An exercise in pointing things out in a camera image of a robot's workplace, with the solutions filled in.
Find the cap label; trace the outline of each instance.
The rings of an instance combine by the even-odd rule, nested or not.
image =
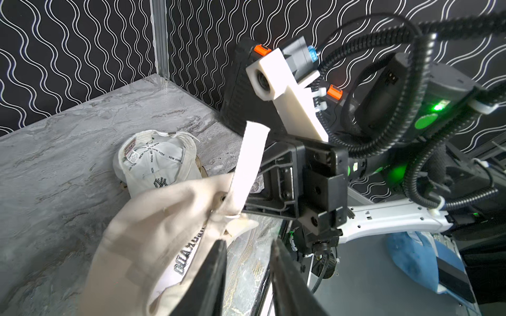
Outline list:
[[[131,150],[128,154],[127,154],[127,160],[131,163],[137,163],[137,160],[139,159],[140,155],[135,151],[135,150]]]
[[[128,156],[128,154],[129,154],[129,152],[130,152],[130,151],[132,151],[132,150],[134,149],[134,147],[135,147],[135,140],[136,140],[136,139],[137,139],[137,138],[136,138],[136,137],[134,137],[134,139],[132,139],[132,140],[129,142],[129,144],[125,147],[125,149],[123,150],[123,155],[124,155],[125,157],[127,157],[127,156]]]
[[[175,284],[180,283],[183,280],[188,267],[190,266],[197,248],[204,235],[205,226],[190,240],[186,246],[183,247],[170,262],[167,269],[163,272],[162,276],[158,280],[153,292],[151,293],[150,302],[153,302],[163,291]]]

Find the orange connector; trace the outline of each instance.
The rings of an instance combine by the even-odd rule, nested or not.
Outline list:
[[[253,50],[262,56],[265,56],[272,51],[272,49],[267,48],[263,45],[257,45],[257,46],[255,46],[255,48]]]
[[[333,97],[336,100],[341,100],[343,97],[343,90],[338,89],[333,84],[331,84],[328,88],[327,95]]]

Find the blue cloth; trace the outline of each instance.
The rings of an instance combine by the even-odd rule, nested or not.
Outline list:
[[[396,266],[415,282],[437,292],[439,284],[436,253],[430,241],[419,232],[417,238],[408,233],[393,233],[387,237],[387,248]]]

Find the blue connector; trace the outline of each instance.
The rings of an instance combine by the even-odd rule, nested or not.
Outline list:
[[[311,59],[313,62],[318,60],[318,55],[316,54],[316,49],[312,47],[311,45],[308,46],[309,49],[309,55],[311,55]]]

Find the white cable tie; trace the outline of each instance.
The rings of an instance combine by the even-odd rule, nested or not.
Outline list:
[[[445,199],[442,196],[439,196],[439,205],[436,208],[430,208],[429,209],[430,215],[432,215],[432,216],[440,216],[441,213],[439,211],[443,208],[443,206],[444,206],[445,203],[446,203]]]
[[[488,167],[490,167],[490,164],[488,163],[488,161],[483,161],[483,160],[480,160],[480,159],[478,159],[478,158],[473,158],[473,159],[471,159],[471,160],[473,160],[473,161],[474,161],[474,162],[476,162],[476,163],[481,164],[484,168],[488,168]]]
[[[312,253],[312,256],[311,256],[311,263],[310,263],[310,265],[309,265],[309,275],[308,275],[307,287],[309,287],[309,282],[311,281],[311,270],[313,269],[313,262],[314,262],[314,259],[315,259],[315,256],[314,256],[314,253]]]
[[[321,87],[320,89],[318,89],[317,91],[313,91],[311,92],[311,96],[313,98],[316,98],[316,97],[324,97],[327,95],[327,89],[325,87]]]
[[[320,101],[320,105],[315,107],[315,112],[325,111],[327,109],[327,102]]]
[[[473,100],[469,101],[468,106],[470,108],[474,109],[476,112],[487,115],[487,114],[490,114],[493,111],[495,111],[499,107],[499,104],[498,103],[496,103],[496,104],[483,104],[480,101],[473,99]]]
[[[295,241],[293,240],[293,235],[292,235],[292,236],[290,236],[289,240],[290,240],[290,246],[291,246],[291,249],[292,249],[293,251],[298,251],[297,246],[295,245]]]
[[[200,140],[196,136],[194,136],[192,133],[189,133],[187,131],[182,131],[182,130],[175,131],[175,132],[172,132],[172,133],[167,133],[167,135],[165,135],[165,136],[177,136],[177,135],[187,135],[187,136],[189,136],[189,137],[197,140],[200,143]]]

